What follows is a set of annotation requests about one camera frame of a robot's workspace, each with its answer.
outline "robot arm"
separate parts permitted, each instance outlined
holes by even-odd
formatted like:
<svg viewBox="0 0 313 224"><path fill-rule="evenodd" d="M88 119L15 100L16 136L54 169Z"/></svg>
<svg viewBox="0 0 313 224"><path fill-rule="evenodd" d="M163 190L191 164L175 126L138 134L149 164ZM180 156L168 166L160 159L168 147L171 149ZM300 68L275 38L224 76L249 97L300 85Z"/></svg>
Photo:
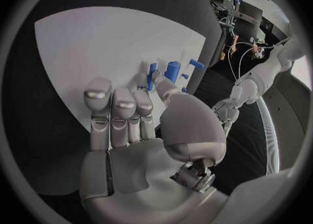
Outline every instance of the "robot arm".
<svg viewBox="0 0 313 224"><path fill-rule="evenodd" d="M292 62L303 56L296 36L292 36L284 46L276 46L267 61L258 64L235 82L230 97L213 107L219 120L225 124L226 135L238 118L238 109L244 103L254 103L272 86L278 73L290 69Z"/></svg>

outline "blue cylinder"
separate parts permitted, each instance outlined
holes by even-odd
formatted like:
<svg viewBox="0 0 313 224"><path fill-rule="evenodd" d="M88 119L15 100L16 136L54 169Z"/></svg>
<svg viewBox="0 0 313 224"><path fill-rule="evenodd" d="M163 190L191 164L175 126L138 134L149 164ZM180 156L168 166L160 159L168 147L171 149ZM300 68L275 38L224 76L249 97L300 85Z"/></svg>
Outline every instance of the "blue cylinder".
<svg viewBox="0 0 313 224"><path fill-rule="evenodd" d="M205 70L206 67L204 66L204 64L194 60L194 59L191 59L190 62L189 62L191 65L194 65L196 68L198 69L202 69L202 70Z"/></svg>
<svg viewBox="0 0 313 224"><path fill-rule="evenodd" d="M153 88L152 73L155 72L156 69L157 69L156 63L150 64L150 70L148 74L148 91L151 91Z"/></svg>
<svg viewBox="0 0 313 224"><path fill-rule="evenodd" d="M182 77L185 78L185 79L188 79L189 75L187 75L187 74L182 74Z"/></svg>
<svg viewBox="0 0 313 224"><path fill-rule="evenodd" d="M165 72L165 77L169 78L173 83L176 82L178 73L180 70L180 63L177 61L172 61L168 63L167 70Z"/></svg>

